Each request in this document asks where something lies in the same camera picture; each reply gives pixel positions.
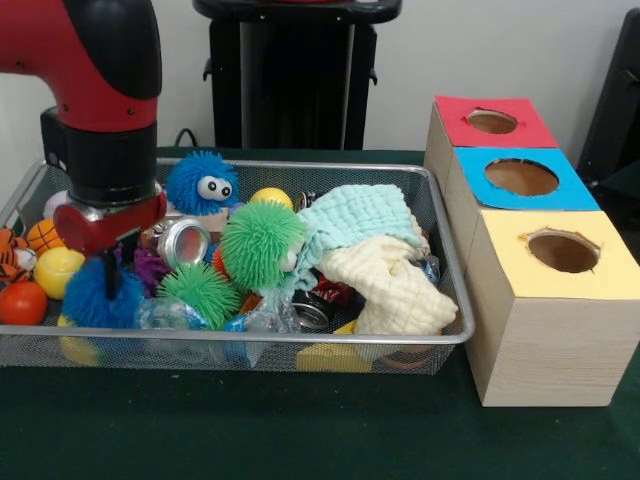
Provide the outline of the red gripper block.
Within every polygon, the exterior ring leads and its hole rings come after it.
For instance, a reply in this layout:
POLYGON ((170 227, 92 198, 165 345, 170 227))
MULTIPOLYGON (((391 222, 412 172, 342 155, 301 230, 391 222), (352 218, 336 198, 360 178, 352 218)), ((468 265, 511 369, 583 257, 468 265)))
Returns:
POLYGON ((53 215, 55 229, 66 247, 85 256, 101 253, 106 297, 115 299, 120 288, 120 272, 114 249, 121 240, 121 262, 133 263, 137 234, 164 219, 167 196, 164 192, 124 208, 99 209, 81 203, 59 206, 53 215))

